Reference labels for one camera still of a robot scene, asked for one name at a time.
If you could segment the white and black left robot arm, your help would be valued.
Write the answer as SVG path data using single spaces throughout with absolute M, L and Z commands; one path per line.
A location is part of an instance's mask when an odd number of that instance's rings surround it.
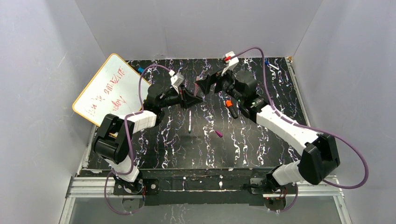
M 148 88 L 143 109 L 139 112 L 119 117 L 107 114 L 92 141 L 92 151 L 112 167 L 111 177 L 132 194 L 144 190 L 139 169 L 134 164 L 135 151 L 132 148 L 132 135 L 147 128 L 159 125 L 164 118 L 164 108 L 179 105 L 188 109 L 203 102 L 182 84 L 164 91 L 162 86 L 153 84 Z

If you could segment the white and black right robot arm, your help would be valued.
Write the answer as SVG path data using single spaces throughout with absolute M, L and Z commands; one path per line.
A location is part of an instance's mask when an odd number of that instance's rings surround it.
M 268 128 L 292 146 L 300 160 L 278 165 L 266 174 L 261 189 L 276 191 L 293 183 L 307 181 L 318 185 L 340 165 L 336 140 L 326 133 L 300 127 L 295 121 L 271 107 L 269 101 L 257 93 L 258 82 L 248 71 L 233 74 L 231 70 L 209 74 L 196 85 L 207 95 L 211 86 L 214 92 L 224 91 L 238 102 L 241 114 L 258 125 Z

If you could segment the black orange highlighter marker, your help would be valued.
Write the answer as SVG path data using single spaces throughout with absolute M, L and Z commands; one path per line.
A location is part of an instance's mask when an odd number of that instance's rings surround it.
M 228 111 L 230 112 L 230 114 L 231 114 L 233 119 L 237 119 L 239 117 L 236 109 L 234 108 L 234 105 L 231 102 L 231 100 L 226 100 L 225 101 L 225 106 L 228 109 Z

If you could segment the white green thin pen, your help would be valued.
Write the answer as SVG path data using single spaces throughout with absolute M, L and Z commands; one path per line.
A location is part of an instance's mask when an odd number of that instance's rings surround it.
M 192 111 L 189 110 L 189 125 L 188 125 L 188 133 L 191 133 L 192 130 Z

